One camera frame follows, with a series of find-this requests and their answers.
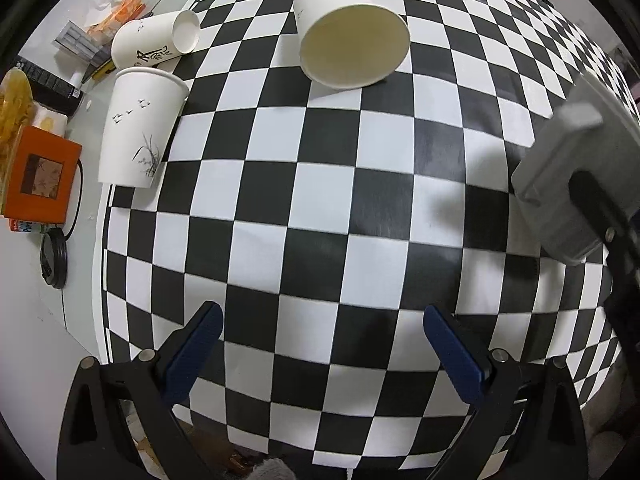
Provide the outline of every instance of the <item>screw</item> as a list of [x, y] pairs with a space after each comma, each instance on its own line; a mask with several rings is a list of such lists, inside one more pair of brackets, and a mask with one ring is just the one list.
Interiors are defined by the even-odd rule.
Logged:
[[138, 359], [140, 359], [143, 363], [147, 361], [151, 361], [156, 356], [156, 352], [151, 348], [145, 348], [138, 354]]
[[563, 357], [557, 355], [556, 357], [551, 359], [551, 362], [554, 364], [556, 368], [564, 368], [566, 366], [566, 361]]
[[84, 368], [84, 370], [87, 370], [89, 368], [91, 368], [95, 363], [95, 358], [91, 357], [90, 355], [85, 357], [84, 359], [82, 359], [82, 361], [80, 361], [80, 367]]
[[491, 352], [491, 357], [493, 357], [499, 363], [503, 363], [509, 360], [509, 354], [502, 348], [496, 348], [495, 350], [493, 350]]

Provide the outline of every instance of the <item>blue gripper pad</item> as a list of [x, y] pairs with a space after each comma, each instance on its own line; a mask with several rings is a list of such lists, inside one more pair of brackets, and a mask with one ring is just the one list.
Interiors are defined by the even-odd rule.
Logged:
[[222, 309], [217, 303], [209, 303], [212, 304], [211, 308], [167, 367], [162, 400], [169, 407], [189, 395], [199, 371], [209, 358], [211, 348], [222, 334]]
[[424, 309], [422, 326], [460, 399], [477, 404], [484, 397], [483, 374], [462, 341], [433, 305]]

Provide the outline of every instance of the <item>paper cup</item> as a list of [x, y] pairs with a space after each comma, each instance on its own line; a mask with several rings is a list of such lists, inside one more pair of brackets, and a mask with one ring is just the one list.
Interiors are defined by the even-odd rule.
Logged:
[[151, 66], [191, 52], [200, 37], [200, 22], [192, 10], [158, 14], [125, 23], [111, 44], [118, 68]]
[[391, 74], [409, 51], [406, 23], [371, 0], [293, 0], [300, 66], [335, 89], [359, 88]]
[[157, 68], [116, 76], [102, 136], [98, 181], [151, 187], [189, 87]]

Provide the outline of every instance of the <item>checkerboard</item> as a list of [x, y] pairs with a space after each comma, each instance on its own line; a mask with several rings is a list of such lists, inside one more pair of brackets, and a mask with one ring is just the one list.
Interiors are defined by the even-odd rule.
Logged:
[[537, 0], [373, 0], [406, 19], [410, 52], [385, 81], [332, 91], [299, 67], [292, 1], [192, 5], [202, 34], [167, 66], [191, 94], [159, 185], [108, 193], [110, 359], [217, 301], [222, 341], [177, 415], [348, 468], [426, 473], [468, 418], [427, 304], [518, 360], [566, 355], [586, 402], [620, 351], [606, 254], [549, 257], [510, 175], [585, 68], [637, 118], [620, 71]]

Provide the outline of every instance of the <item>orange box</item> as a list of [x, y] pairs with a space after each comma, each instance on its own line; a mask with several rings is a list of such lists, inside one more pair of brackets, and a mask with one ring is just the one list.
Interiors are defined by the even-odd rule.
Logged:
[[35, 126], [22, 127], [4, 184], [2, 215], [63, 224], [81, 151], [76, 142]]

